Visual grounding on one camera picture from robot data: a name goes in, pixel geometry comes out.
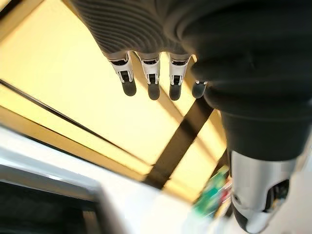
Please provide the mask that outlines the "left robot hand black cloth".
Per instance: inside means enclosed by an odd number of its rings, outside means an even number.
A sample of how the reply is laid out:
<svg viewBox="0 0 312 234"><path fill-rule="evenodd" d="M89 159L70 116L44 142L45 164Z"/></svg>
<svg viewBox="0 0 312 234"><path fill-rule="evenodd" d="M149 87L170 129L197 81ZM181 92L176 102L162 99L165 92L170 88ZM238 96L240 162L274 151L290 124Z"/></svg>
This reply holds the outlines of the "left robot hand black cloth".
<svg viewBox="0 0 312 234"><path fill-rule="evenodd" d="M240 227L258 234L288 195L312 132L312 3L309 0L73 0L118 75L136 93L141 60L158 99L160 53L170 55L177 100L191 56L193 95L220 111Z"/></svg>

